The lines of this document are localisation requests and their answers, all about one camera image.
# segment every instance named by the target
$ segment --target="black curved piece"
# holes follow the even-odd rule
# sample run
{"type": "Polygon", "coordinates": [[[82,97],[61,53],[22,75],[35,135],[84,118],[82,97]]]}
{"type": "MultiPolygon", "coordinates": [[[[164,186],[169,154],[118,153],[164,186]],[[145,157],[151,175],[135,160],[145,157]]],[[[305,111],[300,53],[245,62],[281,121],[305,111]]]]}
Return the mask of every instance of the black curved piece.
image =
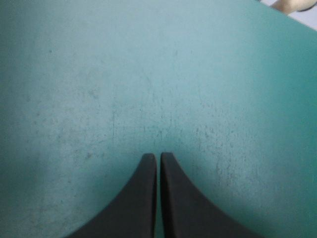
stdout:
{"type": "Polygon", "coordinates": [[[156,160],[145,154],[117,197],[68,238],[153,238],[156,194],[156,160]]]}
{"type": "Polygon", "coordinates": [[[160,187],[165,238],[261,237],[209,202],[171,153],[161,155],[160,187]]]}

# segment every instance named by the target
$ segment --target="stain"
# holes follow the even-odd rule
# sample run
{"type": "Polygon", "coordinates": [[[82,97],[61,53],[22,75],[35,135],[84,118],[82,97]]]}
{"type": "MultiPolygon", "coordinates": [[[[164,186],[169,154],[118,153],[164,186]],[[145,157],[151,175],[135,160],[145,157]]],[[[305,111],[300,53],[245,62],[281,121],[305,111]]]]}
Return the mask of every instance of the stain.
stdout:
{"type": "Polygon", "coordinates": [[[87,155],[86,155],[86,160],[89,160],[91,157],[92,157],[92,153],[87,153],[87,155]]]}
{"type": "Polygon", "coordinates": [[[90,90],[88,91],[88,94],[93,97],[94,99],[99,99],[99,96],[97,95],[97,90],[96,89],[93,89],[93,90],[90,90]]]}

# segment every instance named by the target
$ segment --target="teal surface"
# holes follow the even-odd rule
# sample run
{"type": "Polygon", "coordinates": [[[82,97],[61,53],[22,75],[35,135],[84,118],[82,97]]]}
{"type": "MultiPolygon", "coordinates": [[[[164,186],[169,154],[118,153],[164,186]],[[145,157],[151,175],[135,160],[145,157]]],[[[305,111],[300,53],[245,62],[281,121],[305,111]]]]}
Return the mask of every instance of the teal surface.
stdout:
{"type": "Polygon", "coordinates": [[[162,151],[248,228],[317,237],[316,61],[253,0],[0,1],[0,237],[63,237],[162,151]]]}

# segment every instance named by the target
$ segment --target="skin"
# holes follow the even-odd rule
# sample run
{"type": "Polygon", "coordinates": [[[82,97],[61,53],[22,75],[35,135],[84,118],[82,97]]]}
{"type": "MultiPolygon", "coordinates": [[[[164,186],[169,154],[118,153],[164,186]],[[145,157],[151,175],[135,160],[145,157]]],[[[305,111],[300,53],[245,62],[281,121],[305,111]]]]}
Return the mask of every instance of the skin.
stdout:
{"type": "Polygon", "coordinates": [[[295,11],[301,11],[314,5],[317,0],[277,0],[271,7],[286,15],[295,11]]]}

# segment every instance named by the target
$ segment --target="teal table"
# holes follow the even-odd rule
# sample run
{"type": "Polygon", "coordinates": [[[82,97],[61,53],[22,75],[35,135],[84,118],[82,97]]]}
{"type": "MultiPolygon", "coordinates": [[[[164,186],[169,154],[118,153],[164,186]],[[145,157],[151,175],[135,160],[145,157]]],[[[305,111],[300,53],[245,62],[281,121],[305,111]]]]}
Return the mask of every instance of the teal table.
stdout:
{"type": "Polygon", "coordinates": [[[0,237],[69,234],[162,151],[246,227],[317,237],[316,64],[253,0],[0,1],[0,237]]]}

